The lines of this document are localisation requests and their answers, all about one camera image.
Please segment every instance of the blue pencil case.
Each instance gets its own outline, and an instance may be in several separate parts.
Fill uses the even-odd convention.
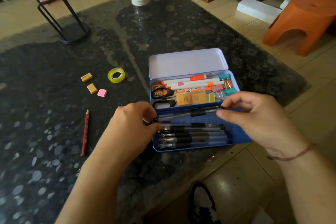
[[[233,73],[229,70],[229,66],[225,60],[222,51],[218,48],[194,50],[186,52],[173,52],[150,56],[149,58],[149,78],[150,85],[149,88],[153,89],[153,85],[158,84],[162,81],[180,79],[180,78],[191,78],[195,75],[206,75],[207,78],[218,78],[218,77],[229,77],[233,88],[238,92],[240,91],[239,86]],[[208,102],[202,104],[191,104],[169,107],[163,104],[162,106],[155,106],[158,116],[169,116],[178,115],[181,113],[187,113],[195,110],[210,110],[217,106],[220,106],[222,100],[216,99],[215,102]],[[174,117],[168,121],[171,125],[179,124],[220,124],[223,125],[227,134],[223,133],[223,138],[216,140],[204,142],[204,143],[192,143],[185,148],[168,148],[161,149],[159,147],[159,135],[155,134],[153,137],[153,147],[156,151],[166,152],[166,151],[176,151],[176,150],[187,150],[195,148],[207,148],[216,147],[224,145],[234,145],[239,143],[248,143],[251,139],[242,130],[241,127],[226,122],[216,116],[216,112],[207,113],[206,115],[200,116],[182,116]]]

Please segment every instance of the yellow eraser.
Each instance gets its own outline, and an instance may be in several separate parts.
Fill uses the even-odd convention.
[[[95,94],[98,91],[97,88],[96,88],[96,86],[93,83],[91,83],[90,85],[88,85],[87,88],[89,89],[89,91],[90,91],[91,94]]]
[[[209,103],[216,102],[215,95],[209,94]]]
[[[205,93],[198,93],[197,95],[200,104],[208,103]]]
[[[90,80],[92,78],[93,77],[92,77],[91,73],[88,73],[88,74],[86,74],[86,75],[84,75],[84,76],[81,77],[81,79],[82,79],[83,82],[87,82],[88,80]]]
[[[184,101],[184,94],[177,94],[176,95],[176,101],[177,101],[178,106],[186,105],[186,103]]]
[[[193,105],[196,105],[196,104],[199,104],[200,103],[200,100],[198,98],[198,94],[191,94],[191,99],[192,99],[192,104]]]
[[[191,98],[191,93],[185,93],[184,94],[184,102],[186,105],[192,105],[193,99]]]

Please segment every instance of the table top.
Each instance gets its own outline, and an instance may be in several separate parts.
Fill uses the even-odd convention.
[[[115,0],[79,16],[92,35],[74,46],[58,41],[48,24],[0,41],[0,223],[55,221],[86,159],[80,157],[86,110],[90,154],[118,106],[149,101],[151,55],[221,48],[241,90],[274,95],[283,105],[306,86],[300,75],[191,0],[140,8]],[[107,78],[114,67],[126,73],[121,83]],[[80,77],[89,72],[93,79],[83,83]],[[91,95],[90,83],[106,89],[106,97]],[[120,180],[118,221],[140,217],[219,150],[159,153],[149,144]]]

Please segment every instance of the bracelet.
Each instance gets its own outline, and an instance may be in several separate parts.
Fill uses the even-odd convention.
[[[308,145],[308,147],[307,147],[303,152],[300,152],[299,154],[297,154],[297,155],[294,156],[294,157],[290,157],[290,158],[280,158],[280,157],[267,156],[267,158],[268,158],[268,159],[281,160],[281,161],[290,161],[290,160],[296,159],[296,158],[301,157],[302,155],[306,154],[309,150],[313,149],[314,146],[315,146],[315,144],[314,144],[314,143],[311,143],[310,145]]]

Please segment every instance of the tile floor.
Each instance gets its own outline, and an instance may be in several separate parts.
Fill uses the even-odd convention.
[[[109,0],[69,0],[76,12]],[[336,163],[336,38],[324,35],[307,57],[295,55],[303,34],[288,32],[274,46],[262,44],[268,24],[237,12],[234,0],[204,3],[193,0],[246,38],[274,55],[304,76],[311,87],[285,110],[291,119]],[[50,12],[60,18],[68,15],[61,3]],[[11,0],[0,3],[0,39],[45,23],[35,0]],[[194,180],[203,180],[211,191],[223,223],[249,223],[263,207],[276,223],[293,223],[288,195],[279,167],[266,158],[265,150],[251,143],[233,148],[233,154],[212,162]],[[188,223],[188,187],[186,182],[146,215],[150,223]]]

